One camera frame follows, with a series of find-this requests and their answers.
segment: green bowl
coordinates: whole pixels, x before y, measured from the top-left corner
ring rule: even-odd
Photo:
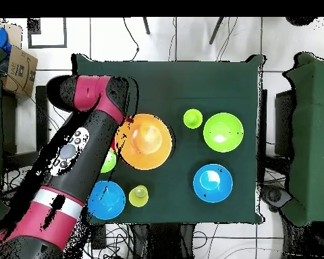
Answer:
[[[103,163],[101,173],[110,172],[116,164],[116,154],[112,148],[109,149],[107,156],[105,157],[105,162]]]
[[[188,109],[184,114],[184,124],[190,129],[198,128],[203,122],[202,113],[197,109]]]
[[[211,149],[217,152],[229,152],[241,143],[244,137],[244,128],[234,115],[218,113],[205,123],[203,136]]]

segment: table leg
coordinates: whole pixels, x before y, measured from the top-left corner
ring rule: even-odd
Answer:
[[[215,37],[216,37],[216,34],[219,30],[219,26],[221,25],[222,21],[223,21],[224,17],[219,17],[217,23],[216,23],[216,26],[215,26],[215,29],[213,29],[213,34],[210,38],[210,42],[209,44],[212,45],[213,44],[213,41],[215,40]]]
[[[143,21],[144,21],[144,26],[145,26],[146,33],[149,35],[150,30],[149,30],[148,20],[146,19],[146,17],[143,17]]]

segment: yellow cup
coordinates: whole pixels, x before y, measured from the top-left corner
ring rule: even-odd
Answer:
[[[132,206],[140,208],[144,206],[149,199],[148,189],[143,185],[136,186],[128,195],[128,200]]]

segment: small green cup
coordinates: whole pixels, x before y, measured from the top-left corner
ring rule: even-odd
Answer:
[[[202,113],[197,109],[188,109],[184,114],[184,124],[190,129],[198,128],[203,122]]]
[[[112,148],[109,149],[107,156],[105,157],[105,162],[103,163],[101,173],[107,173],[113,170],[116,164],[116,155]]]

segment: table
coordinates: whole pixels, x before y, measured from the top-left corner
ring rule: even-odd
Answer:
[[[256,126],[258,102],[258,68],[263,56],[246,62],[98,62],[76,55],[79,75],[124,76],[139,85],[138,113],[161,118],[175,136],[175,152],[160,167],[139,171],[118,160],[111,180],[124,190],[124,211],[110,221],[94,217],[90,222],[103,223],[260,223],[255,212],[256,190]],[[196,108],[203,114],[198,129],[188,129],[182,117]],[[212,115],[228,112],[244,126],[244,139],[228,153],[211,150],[203,139],[205,121]],[[218,163],[227,168],[234,186],[223,202],[209,204],[193,191],[192,180],[203,165]],[[108,179],[100,174],[99,180]],[[142,208],[128,202],[135,186],[148,188],[149,201]]]

